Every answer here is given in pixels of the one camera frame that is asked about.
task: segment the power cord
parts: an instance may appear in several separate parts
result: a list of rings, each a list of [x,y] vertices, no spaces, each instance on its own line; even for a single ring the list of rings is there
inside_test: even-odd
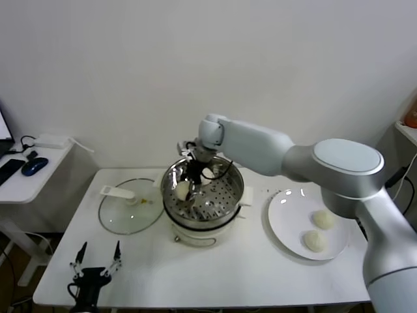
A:
[[[404,178],[405,178],[405,177],[407,176],[407,174],[409,173],[409,171],[410,171],[410,169],[411,169],[411,166],[412,166],[412,164],[414,163],[414,161],[416,160],[416,158],[417,158],[417,153],[416,153],[416,154],[413,156],[413,158],[411,159],[410,165],[408,166],[408,168],[407,168],[407,170],[405,171],[405,173],[404,173],[403,177],[401,178],[401,181],[400,181],[400,183],[399,183],[399,186],[398,186],[397,192],[395,193],[395,196],[392,198],[393,200],[397,199],[397,197],[398,197],[398,195],[399,195],[399,191],[401,190],[401,187],[403,186],[403,183],[404,183]]]
[[[28,144],[23,143],[23,139],[25,139],[25,138],[31,138],[32,140],[35,140],[35,139],[36,139],[36,138],[35,138],[35,137],[33,137],[33,136],[30,136],[30,135],[24,135],[24,136],[20,137],[20,143],[22,144],[22,146],[27,145],[29,148],[32,148],[32,147],[34,147],[34,146],[35,146],[34,144],[32,144],[32,145],[28,145]]]
[[[28,148],[32,148],[32,147],[35,146],[34,144],[28,145],[27,143],[25,143],[24,140],[23,140],[25,138],[31,138],[32,140],[36,139],[35,137],[33,137],[31,135],[24,135],[24,136],[20,137],[20,143],[22,145],[22,150],[19,151],[19,150],[16,150],[16,149],[12,149],[12,150],[6,151],[5,154],[6,155],[17,155],[18,153],[23,153],[26,150],[28,150]]]
[[[412,204],[412,201],[414,200],[414,196],[416,195],[416,189],[415,189],[414,184],[412,183],[411,179],[409,179],[407,176],[405,176],[404,177],[404,180],[410,184],[411,190],[412,190],[412,194],[411,194],[411,199],[409,201],[409,204],[405,208],[405,210],[403,212],[403,215],[405,215],[405,213],[407,213],[407,211],[410,209],[411,204]]]
[[[14,293],[16,291],[16,275],[14,271],[14,266],[12,261],[10,260],[9,256],[7,255],[5,249],[0,245],[0,250],[5,256],[6,260],[8,261],[8,264],[10,265],[10,268],[12,269],[12,277],[13,277],[13,288],[12,288],[12,297],[10,298],[10,306],[12,306],[13,299],[14,299]]]

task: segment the blue mouse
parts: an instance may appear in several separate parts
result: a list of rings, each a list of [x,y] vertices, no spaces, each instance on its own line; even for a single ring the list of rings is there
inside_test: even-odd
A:
[[[22,174],[24,174],[24,176],[32,176],[40,169],[44,168],[48,162],[49,160],[47,158],[33,158],[22,166]]]

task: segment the lid handle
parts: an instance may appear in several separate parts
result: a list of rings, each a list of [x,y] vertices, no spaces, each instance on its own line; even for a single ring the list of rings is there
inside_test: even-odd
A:
[[[133,205],[137,202],[136,195],[133,191],[117,188],[112,186],[103,186],[100,191],[100,194],[110,197],[122,198],[126,200],[127,204]]]

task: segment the white side table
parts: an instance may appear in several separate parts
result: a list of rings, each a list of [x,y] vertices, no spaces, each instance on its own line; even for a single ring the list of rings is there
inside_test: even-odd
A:
[[[52,176],[65,156],[72,148],[72,143],[64,149],[50,149],[36,147],[40,157],[47,158],[48,164],[33,176],[26,177],[18,170],[11,178],[0,186],[0,204],[2,203],[29,203],[36,198],[48,179]],[[10,159],[26,160],[21,155],[5,155],[0,159],[0,166]],[[44,252],[47,243],[44,241],[36,245],[24,232],[9,218],[1,218],[0,231],[10,238],[10,243],[5,252],[9,252],[13,243],[16,243],[22,250],[31,256],[31,261],[27,265],[22,277],[19,279],[19,286],[27,286],[38,266],[46,266],[50,257]]]

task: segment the steamed bun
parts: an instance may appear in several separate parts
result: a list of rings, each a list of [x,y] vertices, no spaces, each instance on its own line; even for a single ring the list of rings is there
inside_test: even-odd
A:
[[[175,188],[175,194],[180,201],[185,201],[190,187],[189,181],[180,181]]]
[[[322,230],[329,230],[334,226],[334,215],[327,210],[320,210],[313,214],[313,221]]]
[[[326,237],[317,230],[307,231],[302,238],[306,246],[313,252],[323,252],[327,249]]]

